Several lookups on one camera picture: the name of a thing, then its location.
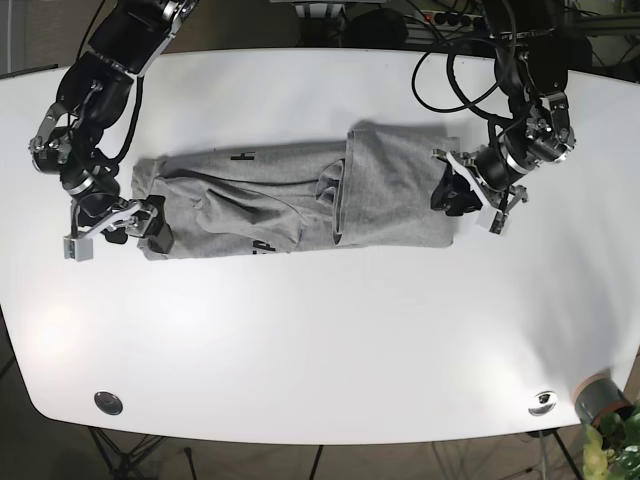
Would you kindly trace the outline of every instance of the white table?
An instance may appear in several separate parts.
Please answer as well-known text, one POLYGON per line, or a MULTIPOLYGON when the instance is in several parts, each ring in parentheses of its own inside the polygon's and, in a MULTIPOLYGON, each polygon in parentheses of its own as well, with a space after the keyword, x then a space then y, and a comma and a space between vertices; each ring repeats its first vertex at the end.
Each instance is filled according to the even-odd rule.
MULTIPOLYGON (((428 124, 486 143, 469 113, 410 91, 418 55, 349 50, 159 59, 119 180, 141 157, 342 139, 361 120, 428 124)), ((493 62, 458 61, 468 95, 493 62)), ((211 440, 350 444, 478 437, 577 423, 570 395, 640 343, 640 89, 583 74, 568 94, 578 148, 527 178, 507 238, 460 223, 447 250, 366 250, 147 262, 135 242, 63 260, 69 198, 27 143, 63 71, 0 82, 0 302, 34 406, 104 428, 211 440), (93 396, 124 403, 110 417, 93 396), (548 415, 528 413, 555 391, 548 415)), ((455 105, 444 59, 423 95, 455 105)), ((495 94, 486 109, 506 114, 495 94)), ((130 110, 102 145, 115 154, 130 110)))

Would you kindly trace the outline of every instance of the wire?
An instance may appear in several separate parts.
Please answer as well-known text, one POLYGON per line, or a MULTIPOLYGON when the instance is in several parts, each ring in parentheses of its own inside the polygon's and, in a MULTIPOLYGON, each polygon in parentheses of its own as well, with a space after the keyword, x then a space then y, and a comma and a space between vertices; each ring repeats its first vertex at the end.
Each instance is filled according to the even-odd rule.
POLYGON ((84 36, 82 37, 82 42, 80 42, 80 48, 78 48, 78 54, 76 55, 76 62, 80 60, 80 56, 82 55, 82 49, 84 48, 84 45, 87 42, 87 38, 89 38, 89 33, 91 33, 91 30, 93 29, 93 26, 95 25, 96 20, 98 19, 98 15, 100 15, 100 12, 102 11, 102 8, 104 7, 104 4, 106 3, 106 1, 107 0, 102 0, 100 2, 100 5, 98 5, 98 8, 96 10, 96 13, 93 14, 93 18, 91 19, 89 28, 87 28, 87 31, 84 32, 84 36))
MULTIPOLYGON (((422 66, 424 61, 427 59, 427 57, 431 53, 431 52, 426 52, 422 56, 422 58, 420 59, 418 64, 416 65, 416 68, 413 71, 413 76, 411 78, 411 89, 413 91, 414 97, 416 98, 416 100, 418 100, 420 105, 422 105, 427 110, 430 110, 430 111, 435 112, 435 113, 456 113, 456 112, 461 112, 463 110, 472 109, 472 107, 475 107, 480 102, 482 102, 487 97, 489 97, 493 92, 495 92, 500 87, 500 85, 502 85, 507 80, 509 75, 511 75, 511 68, 515 68, 514 61, 515 61, 515 53, 516 53, 517 40, 518 40, 517 39, 518 32, 517 32, 517 29, 516 29, 515 15, 513 13, 513 9, 511 8, 511 5, 509 4, 508 0, 502 0, 502 4, 504 5, 504 7, 505 7, 505 9, 507 11, 507 14, 509 15, 509 21, 511 23, 511 47, 509 49, 509 63, 505 66, 502 74, 500 75, 500 77, 498 78, 496 83, 494 83, 493 86, 491 88, 489 88, 489 90, 487 90, 485 93, 480 95, 475 100, 470 101, 470 102, 463 101, 463 105, 461 105, 459 107, 454 107, 454 108, 436 108, 436 107, 432 107, 431 105, 426 103, 424 100, 422 100, 422 98, 420 97, 420 94, 418 93, 418 89, 416 87, 416 80, 417 80, 417 77, 418 77, 418 72, 420 71, 420 67, 422 66)), ((481 40, 485 41, 485 42, 488 42, 488 40, 486 40, 486 39, 480 39, 480 38, 476 38, 476 37, 467 37, 467 38, 460 38, 460 39, 455 39, 455 40, 446 40, 445 39, 445 41, 447 43, 451 44, 451 45, 462 44, 464 42, 469 42, 469 41, 481 41, 481 40)), ((495 44, 496 48, 501 48, 501 47, 499 47, 499 45, 497 43, 494 43, 494 42, 491 42, 491 43, 495 44)), ((455 56, 456 56, 455 53, 451 53, 451 52, 449 53, 449 58, 453 57, 455 59, 455 56)))
POLYGON ((320 445, 318 447, 318 451, 316 452, 316 458, 313 461, 313 468, 311 468, 311 474, 309 475, 309 480, 313 480, 316 478, 316 471, 318 470, 318 465, 320 464, 320 457, 322 457, 322 450, 324 449, 324 445, 320 445))
POLYGON ((9 361, 5 363, 4 367, 2 367, 2 370, 0 370, 0 380, 2 380, 2 378, 7 374, 9 369, 13 367, 14 363, 16 363, 16 356, 12 355, 9 361))
POLYGON ((140 118, 140 110, 142 109, 142 96, 144 94, 144 77, 138 77, 138 81, 136 83, 136 104, 133 107, 133 114, 131 115, 131 123, 129 124, 129 131, 127 132, 127 136, 124 139, 124 144, 120 149, 118 155, 115 156, 113 161, 116 164, 120 164, 122 160, 129 153, 129 149, 131 148, 131 142, 133 141, 133 137, 136 134, 136 126, 138 125, 138 119, 140 118))

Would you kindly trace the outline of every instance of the folded gray garment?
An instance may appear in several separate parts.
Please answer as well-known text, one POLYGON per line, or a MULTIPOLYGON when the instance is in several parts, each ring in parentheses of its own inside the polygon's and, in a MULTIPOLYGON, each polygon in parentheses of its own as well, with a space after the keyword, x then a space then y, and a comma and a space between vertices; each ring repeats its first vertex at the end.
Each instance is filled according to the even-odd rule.
POLYGON ((347 142, 142 160, 135 198, 166 198, 175 237, 151 260, 371 245, 448 247, 452 219, 430 208, 457 141, 421 128, 364 125, 347 142))

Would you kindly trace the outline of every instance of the metal bracket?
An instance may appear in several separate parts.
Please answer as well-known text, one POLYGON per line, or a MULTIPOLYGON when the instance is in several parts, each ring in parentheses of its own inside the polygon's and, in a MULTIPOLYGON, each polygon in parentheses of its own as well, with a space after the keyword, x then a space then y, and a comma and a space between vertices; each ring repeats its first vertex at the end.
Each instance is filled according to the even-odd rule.
POLYGON ((143 210, 142 202, 135 200, 126 206, 118 205, 112 208, 112 213, 107 215, 86 232, 80 233, 77 237, 67 235, 64 237, 64 258, 73 259, 77 262, 84 262, 93 258, 93 239, 104 230, 115 230, 122 227, 133 226, 136 221, 132 217, 143 210))
POLYGON ((518 203, 527 203, 529 201, 527 189, 521 185, 511 186, 509 193, 513 195, 513 198, 509 202, 506 210, 502 211, 500 204, 503 194, 501 192, 494 192, 480 183, 471 171, 471 169, 475 169, 472 156, 463 156, 453 152, 448 152, 446 155, 443 155, 443 153, 444 152, 435 151, 434 155, 438 158, 446 159, 451 164, 454 172, 462 176, 469 183, 471 190, 473 190, 482 203, 477 224, 497 235, 506 233, 510 211, 518 203))

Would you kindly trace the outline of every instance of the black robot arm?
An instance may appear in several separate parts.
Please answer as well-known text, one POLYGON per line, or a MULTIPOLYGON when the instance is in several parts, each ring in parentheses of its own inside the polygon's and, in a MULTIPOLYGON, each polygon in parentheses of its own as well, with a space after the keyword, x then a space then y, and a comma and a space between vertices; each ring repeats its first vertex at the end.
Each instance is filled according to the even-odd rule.
POLYGON ((476 41, 496 49, 495 74, 502 79, 499 87, 508 97, 513 118, 472 105, 455 80, 454 46, 447 76, 463 105, 487 120, 489 146, 474 153, 437 152, 450 165, 432 208, 450 216, 482 210, 480 223, 500 234, 509 211, 528 200, 526 189, 516 182, 544 163, 565 160, 576 142, 565 94, 568 52, 555 33, 554 5, 547 0, 483 0, 482 4, 492 38, 476 41), (512 55, 506 45, 514 39, 512 55))
POLYGON ((115 180, 126 156, 142 104, 144 74, 162 53, 198 0, 119 0, 89 40, 91 47, 66 73, 30 151, 35 168, 60 177, 72 197, 72 231, 65 256, 93 256, 92 239, 103 234, 123 244, 129 236, 168 253, 173 245, 164 221, 164 198, 125 200, 115 180), (134 83, 136 105, 122 150, 108 158, 98 144, 122 116, 134 83))

